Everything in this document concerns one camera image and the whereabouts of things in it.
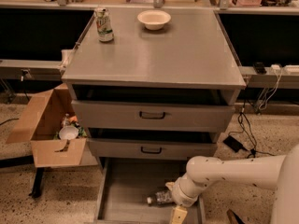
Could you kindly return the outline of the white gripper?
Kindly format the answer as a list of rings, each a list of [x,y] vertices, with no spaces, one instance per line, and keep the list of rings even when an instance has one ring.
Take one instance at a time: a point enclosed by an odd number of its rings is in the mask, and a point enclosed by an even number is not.
[[[175,182],[166,182],[165,186],[172,190],[172,199],[177,205],[172,208],[169,224],[182,224],[188,214],[186,208],[197,201],[200,188],[186,175],[179,177]]]

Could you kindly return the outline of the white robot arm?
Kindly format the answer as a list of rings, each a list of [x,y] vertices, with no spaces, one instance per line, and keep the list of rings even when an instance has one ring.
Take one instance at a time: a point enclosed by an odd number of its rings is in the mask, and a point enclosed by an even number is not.
[[[201,193],[219,181],[252,185],[275,192],[270,224],[299,224],[299,146],[286,155],[222,161],[196,156],[186,173],[167,184],[176,206],[169,224],[182,224]]]

